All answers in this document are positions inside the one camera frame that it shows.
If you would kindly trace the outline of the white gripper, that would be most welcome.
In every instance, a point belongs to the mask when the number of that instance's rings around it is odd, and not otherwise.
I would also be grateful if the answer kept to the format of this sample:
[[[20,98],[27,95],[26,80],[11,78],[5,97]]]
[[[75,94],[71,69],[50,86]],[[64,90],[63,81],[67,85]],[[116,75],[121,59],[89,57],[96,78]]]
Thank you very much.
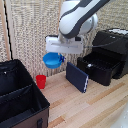
[[[83,38],[74,37],[66,39],[63,36],[50,35],[45,38],[46,51],[54,53],[80,54],[83,51]],[[61,63],[65,61],[65,57],[60,55]]]

